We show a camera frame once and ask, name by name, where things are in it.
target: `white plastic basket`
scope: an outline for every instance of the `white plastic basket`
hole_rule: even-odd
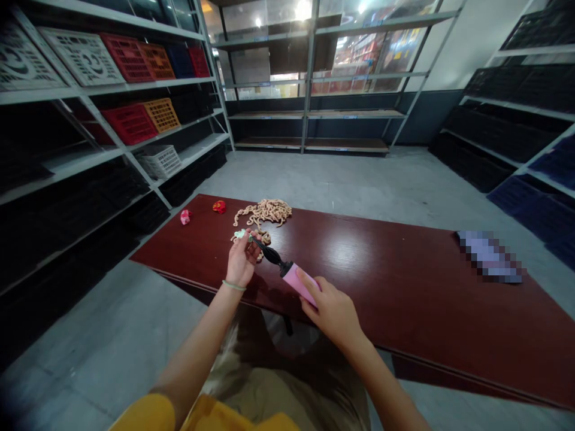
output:
[[[66,87],[26,34],[13,22],[0,30],[0,91]]]
[[[147,145],[136,155],[144,170],[154,178],[167,179],[181,168],[181,160],[173,145]]]
[[[47,27],[38,30],[83,87],[126,82],[100,36]]]

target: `table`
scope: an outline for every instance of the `table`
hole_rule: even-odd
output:
[[[225,214],[212,210],[218,200]],[[226,274],[230,238],[253,202],[198,195],[132,260],[189,293],[215,292]],[[271,246],[311,275],[323,275],[355,304],[377,347],[522,399],[575,409],[575,322],[530,277],[485,283],[454,232],[294,208]],[[295,291],[263,261],[243,302],[301,321]]]

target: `green bracelet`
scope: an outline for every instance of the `green bracelet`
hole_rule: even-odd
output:
[[[231,287],[232,289],[236,289],[236,290],[239,290],[239,291],[241,291],[241,292],[245,292],[245,291],[246,291],[246,288],[245,288],[245,287],[236,286],[235,284],[228,283],[228,282],[225,281],[225,280],[222,280],[222,283],[224,283],[224,284],[225,284],[226,286],[228,286],[228,287]]]

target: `concrete floor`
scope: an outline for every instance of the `concrete floor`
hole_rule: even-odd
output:
[[[196,192],[248,201],[281,198],[297,208],[443,229],[493,230],[575,317],[575,274],[423,148],[396,148],[386,159],[238,152]],[[146,393],[204,310],[152,271],[123,261],[3,374],[20,424],[106,429]],[[281,331],[274,316],[267,320]],[[575,429],[575,415],[566,412],[402,385],[435,430]],[[381,429],[375,415],[372,422]]]

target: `shelf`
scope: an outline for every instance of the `shelf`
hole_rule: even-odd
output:
[[[84,87],[81,89],[81,91],[87,94],[88,96],[97,96],[103,94],[123,93],[123,92],[149,90],[164,87],[174,87],[181,85],[200,84],[200,83],[212,82],[215,80],[216,79],[214,77],[160,80],[146,83],[132,83],[132,84],[126,83],[126,84],[114,84],[107,86]]]
[[[235,143],[236,148],[278,148],[281,150],[300,150],[301,138],[244,138]]]
[[[174,172],[170,178],[174,175],[177,175],[182,169],[186,168],[187,166],[194,163],[198,160],[201,156],[206,154],[215,146],[221,144],[226,139],[229,138],[229,133],[213,133],[210,136],[202,139],[201,141],[196,142],[194,145],[183,150],[181,153],[178,153],[181,160],[181,168],[179,171]],[[154,181],[155,186],[161,186],[163,183],[168,181],[169,178],[160,178]]]
[[[122,151],[119,149],[110,151],[93,150],[83,151],[82,153],[76,154],[67,154],[66,156],[44,162],[44,166],[54,172],[54,175],[50,178],[34,181],[6,191],[4,194],[0,195],[0,205],[21,198],[22,196],[29,195],[32,192],[36,192],[37,190],[43,189],[51,184],[57,183],[58,181],[65,180],[66,178],[72,177],[73,175],[79,174],[80,172],[86,171],[94,166],[101,165],[102,163],[108,162],[109,160],[115,159],[121,155]]]
[[[424,77],[429,72],[397,72],[388,74],[371,74],[371,75],[351,75],[341,77],[326,77],[326,78],[312,78],[311,83],[324,83],[324,82],[339,82],[339,81],[361,81],[361,80],[377,80],[377,79],[393,79],[393,78],[407,78],[407,77]]]
[[[119,216],[122,212],[124,212],[125,210],[127,210],[129,207],[131,207],[133,204],[135,204],[136,202],[138,202],[140,199],[142,199],[144,196],[147,196],[149,193],[151,193],[152,191],[149,190],[148,192],[145,192],[143,195],[138,196],[137,198],[134,198],[132,200],[132,202],[130,202],[128,204],[127,207],[122,208],[121,210],[117,211],[116,213],[114,213],[113,215],[111,215],[110,217],[108,217],[106,220],[104,220],[102,223],[100,223],[99,225],[97,225],[96,227],[94,227],[92,230],[90,230],[90,232],[85,233],[84,235],[82,235],[81,237],[79,237],[78,239],[76,239],[72,244],[68,245],[67,247],[58,250],[54,253],[52,253],[51,255],[49,255],[48,257],[46,257],[44,260],[38,262],[38,264],[36,265],[36,267],[31,270],[28,274],[26,274],[24,277],[22,277],[19,280],[16,280],[15,282],[9,284],[8,286],[6,286],[6,288],[0,293],[1,295],[4,295],[6,292],[8,292],[9,290],[11,290],[13,287],[17,286],[18,284],[20,284],[22,281],[24,281],[25,279],[27,279],[28,277],[30,277],[32,274],[34,274],[36,271],[39,271],[41,268],[45,267],[46,265],[48,265],[50,262],[54,261],[56,258],[58,258],[59,256],[61,256],[62,254],[66,253],[70,248],[72,248],[73,246],[75,246],[76,244],[78,244],[80,241],[82,241],[83,239],[85,239],[87,236],[93,234],[94,232],[96,232],[98,229],[100,229],[101,227],[103,227],[105,224],[109,223],[113,218]]]
[[[281,41],[286,39],[304,38],[307,37],[307,31],[281,33],[270,36],[259,36],[251,39],[240,39],[227,42],[212,44],[212,48],[221,49],[227,52],[244,51],[248,49],[257,49],[269,47],[274,41]]]
[[[113,9],[92,5],[83,1],[78,0],[32,0],[32,1],[34,3],[44,4],[51,7],[64,9],[67,11],[78,12],[80,14],[88,16],[103,18],[123,24],[134,25],[144,29],[160,31],[163,33],[169,33],[176,36],[185,37],[187,39],[196,39],[201,41],[205,40],[205,38],[199,33],[194,33],[189,30],[180,29],[178,27],[172,27],[170,25],[157,23],[155,21],[139,18],[134,15],[125,14],[123,12],[118,12]]]
[[[41,90],[12,90],[0,92],[0,105],[42,102],[73,97],[78,97],[78,92],[70,87]]]
[[[363,120],[404,118],[405,114],[395,110],[369,110],[369,111],[310,111],[310,120]]]
[[[381,139],[313,138],[305,141],[306,150],[358,151],[361,153],[388,153],[388,146]]]
[[[222,85],[223,88],[273,87],[276,85],[305,84],[305,80],[265,81],[260,83]]]
[[[482,146],[482,145],[476,144],[475,142],[470,141],[469,139],[464,138],[463,136],[460,136],[460,135],[458,135],[457,133],[454,133],[454,132],[452,132],[452,131],[449,130],[449,129],[443,129],[443,131],[448,132],[448,133],[450,133],[451,135],[455,136],[456,138],[459,138],[459,139],[461,139],[462,141],[467,142],[469,145],[473,145],[474,147],[479,148],[481,151],[485,151],[487,154],[491,154],[493,157],[496,157],[497,159],[502,160],[502,161],[504,161],[505,163],[508,163],[508,164],[511,165],[511,166],[514,166],[514,167],[516,167],[516,168],[520,168],[520,167],[523,165],[523,163],[515,162],[514,160],[511,160],[511,159],[509,159],[509,158],[507,158],[507,157],[505,157],[505,156],[502,156],[501,154],[498,154],[498,153],[496,153],[495,151],[490,150],[490,149],[488,149],[488,148],[486,148],[486,147],[484,147],[484,146]]]
[[[575,190],[571,190],[568,187],[565,187],[563,184],[559,184],[557,181],[552,180],[547,175],[542,172],[534,171],[533,169],[527,169],[526,171],[530,176],[537,178],[538,180],[550,185],[556,190],[559,190],[562,193],[565,193],[567,196],[575,199]]]
[[[346,24],[343,26],[334,26],[321,28],[316,31],[317,35],[333,35],[336,37],[343,36],[360,36],[371,33],[384,33],[397,30],[408,30],[413,28],[429,27],[439,24],[458,15],[458,11],[442,12],[428,15],[415,15],[406,18],[390,18],[381,20],[370,25],[361,23]]]
[[[575,44],[571,45],[558,45],[549,47],[536,47],[536,48],[519,48],[514,50],[500,50],[494,54],[494,57],[515,57],[526,55],[545,55],[545,54],[566,54],[574,53]]]
[[[187,128],[190,127],[190,126],[193,126],[193,125],[196,125],[196,124],[198,124],[198,123],[201,123],[202,121],[207,120],[207,119],[210,118],[210,117],[214,117],[214,116],[219,115],[219,114],[222,114],[222,113],[223,113],[223,109],[221,109],[221,108],[214,109],[213,114],[210,114],[210,115],[208,115],[208,116],[205,116],[205,117],[202,117],[202,118],[197,119],[197,120],[195,120],[195,121],[192,121],[191,123],[188,123],[188,124],[185,124],[185,125],[182,125],[182,126],[178,126],[178,127],[176,127],[175,129],[168,130],[167,132],[160,133],[159,135],[156,135],[156,136],[154,136],[153,138],[147,139],[147,140],[145,140],[145,141],[143,141],[143,142],[140,142],[139,144],[136,144],[136,145],[127,145],[126,148],[127,148],[129,151],[139,150],[141,147],[144,147],[144,146],[146,146],[147,144],[151,144],[152,142],[159,141],[160,139],[165,138],[166,136],[173,135],[174,133],[177,133],[177,132],[179,132],[179,131],[181,131],[181,130],[183,130],[183,129],[187,129]]]
[[[228,120],[301,120],[303,111],[246,111],[228,117]]]
[[[497,105],[497,106],[501,106],[504,108],[510,108],[510,109],[515,109],[518,111],[525,111],[525,112],[529,112],[532,114],[538,114],[538,115],[542,115],[542,116],[546,116],[546,117],[553,117],[553,118],[557,118],[560,120],[575,122],[575,114],[567,114],[567,113],[562,113],[562,112],[558,112],[558,111],[550,111],[550,110],[546,110],[546,109],[542,109],[542,108],[536,108],[536,107],[531,107],[531,106],[527,106],[527,105],[515,104],[512,102],[498,101],[495,99],[478,98],[478,97],[473,97],[473,96],[466,96],[466,97],[468,100],[472,100],[472,101],[476,101],[476,102],[487,103],[490,105]]]

